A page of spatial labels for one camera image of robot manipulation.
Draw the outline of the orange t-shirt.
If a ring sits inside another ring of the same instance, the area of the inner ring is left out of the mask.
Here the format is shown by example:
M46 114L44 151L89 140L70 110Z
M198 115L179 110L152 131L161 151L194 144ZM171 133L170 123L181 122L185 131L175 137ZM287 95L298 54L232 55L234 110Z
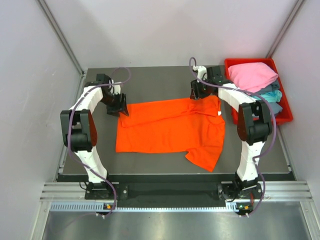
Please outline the orange t-shirt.
M185 152L192 164L212 172L224 147L225 120L216 96L132 103L118 119L117 153Z

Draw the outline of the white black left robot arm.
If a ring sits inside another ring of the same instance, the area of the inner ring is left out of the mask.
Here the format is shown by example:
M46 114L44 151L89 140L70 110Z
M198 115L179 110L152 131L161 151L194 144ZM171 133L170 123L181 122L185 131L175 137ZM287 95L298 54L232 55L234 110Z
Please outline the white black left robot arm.
M80 163L88 174L88 181L96 186L102 198L109 198L114 191L108 183L108 171L103 166L97 150L98 133L93 119L97 105L103 103L111 116L129 116L127 96L121 92L121 84L104 73L95 81L87 82L76 103L60 113L63 143L68 153Z

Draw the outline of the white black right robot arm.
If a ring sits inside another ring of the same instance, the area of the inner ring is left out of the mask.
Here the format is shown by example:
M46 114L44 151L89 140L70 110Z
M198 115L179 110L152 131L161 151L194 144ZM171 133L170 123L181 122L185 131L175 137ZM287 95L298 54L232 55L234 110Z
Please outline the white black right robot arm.
M237 134L242 141L240 164L236 171L239 182L233 185L233 192L245 198L252 191L250 181L258 178L257 166L261 151L273 131L272 115L268 104L255 99L226 79L219 66L190 67L195 79L191 81L190 98L204 99L215 95L238 113Z

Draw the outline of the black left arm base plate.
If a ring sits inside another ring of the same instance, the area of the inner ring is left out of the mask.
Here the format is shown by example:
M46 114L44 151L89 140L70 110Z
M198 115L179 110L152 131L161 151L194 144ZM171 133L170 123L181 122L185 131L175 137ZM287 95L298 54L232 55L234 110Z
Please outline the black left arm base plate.
M128 184L113 183L112 185L115 189L117 200L126 200L128 198L128 193L129 193ZM84 198L86 200L113 200L114 191L112 187L106 182L100 182L100 183L89 182L86 187Z

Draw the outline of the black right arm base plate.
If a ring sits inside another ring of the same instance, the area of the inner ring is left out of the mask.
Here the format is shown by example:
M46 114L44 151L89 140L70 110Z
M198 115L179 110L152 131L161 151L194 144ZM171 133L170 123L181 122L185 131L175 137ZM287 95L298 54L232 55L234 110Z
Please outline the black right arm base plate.
M252 200L259 199L262 196L262 187L258 183L252 187L241 189L231 181L222 181L217 184L218 196L226 202L234 202L236 200Z

